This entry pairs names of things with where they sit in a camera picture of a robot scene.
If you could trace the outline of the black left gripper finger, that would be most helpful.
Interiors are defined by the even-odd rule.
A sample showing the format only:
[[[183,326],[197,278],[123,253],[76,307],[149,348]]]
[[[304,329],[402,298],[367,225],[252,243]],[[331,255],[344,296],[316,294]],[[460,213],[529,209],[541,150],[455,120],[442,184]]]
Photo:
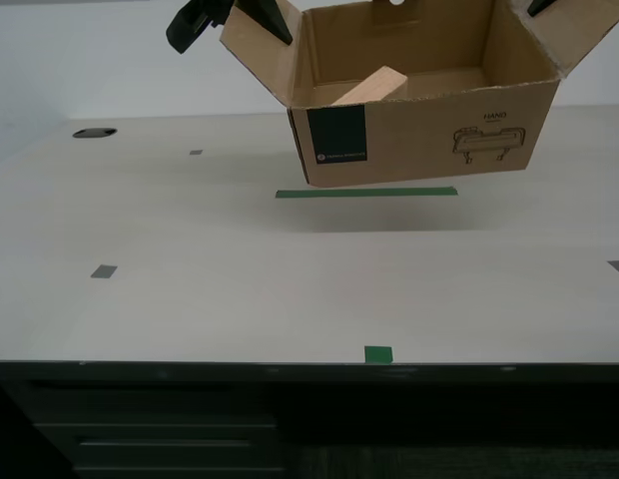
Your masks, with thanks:
[[[276,0],[240,0],[238,7],[286,45],[293,42],[294,37]]]
[[[233,5],[233,0],[190,0],[166,30],[170,46],[184,54],[208,27],[224,25]]]

